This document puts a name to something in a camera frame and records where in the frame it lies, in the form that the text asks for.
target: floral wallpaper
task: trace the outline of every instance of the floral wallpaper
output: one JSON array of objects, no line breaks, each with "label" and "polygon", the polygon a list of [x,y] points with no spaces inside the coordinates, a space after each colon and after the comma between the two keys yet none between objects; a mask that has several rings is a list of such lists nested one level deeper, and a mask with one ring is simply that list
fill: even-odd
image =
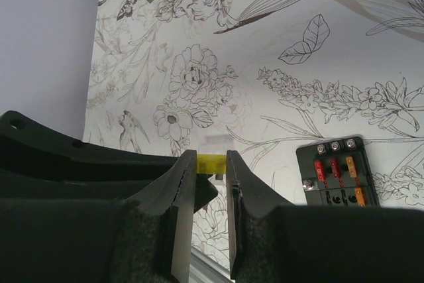
[{"label": "floral wallpaper", "polygon": [[[424,0],[99,0],[84,139],[238,150],[305,204],[295,150],[366,140],[382,206],[424,209]],[[226,191],[192,245],[229,267]]]}]

